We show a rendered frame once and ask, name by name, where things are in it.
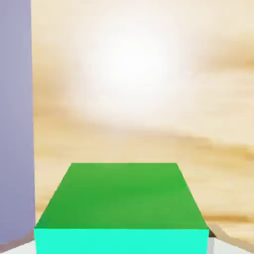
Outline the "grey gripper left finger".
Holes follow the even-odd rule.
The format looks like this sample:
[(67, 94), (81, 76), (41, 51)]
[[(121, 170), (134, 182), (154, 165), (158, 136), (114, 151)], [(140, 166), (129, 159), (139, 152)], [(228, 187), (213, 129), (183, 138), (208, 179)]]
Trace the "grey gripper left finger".
[(0, 254), (35, 254), (34, 232), (25, 237), (0, 244)]

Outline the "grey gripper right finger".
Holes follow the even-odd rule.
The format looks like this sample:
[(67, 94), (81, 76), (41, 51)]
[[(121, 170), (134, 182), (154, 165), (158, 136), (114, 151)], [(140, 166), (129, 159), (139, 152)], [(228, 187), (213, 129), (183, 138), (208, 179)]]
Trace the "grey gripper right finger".
[(254, 254), (254, 245), (230, 237), (217, 224), (209, 224), (207, 254)]

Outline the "small green cube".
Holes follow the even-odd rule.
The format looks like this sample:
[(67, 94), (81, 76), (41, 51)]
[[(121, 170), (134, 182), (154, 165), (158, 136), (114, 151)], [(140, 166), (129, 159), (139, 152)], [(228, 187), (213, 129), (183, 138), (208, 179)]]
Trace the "small green cube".
[(36, 254), (206, 254), (175, 163), (73, 163), (34, 229)]

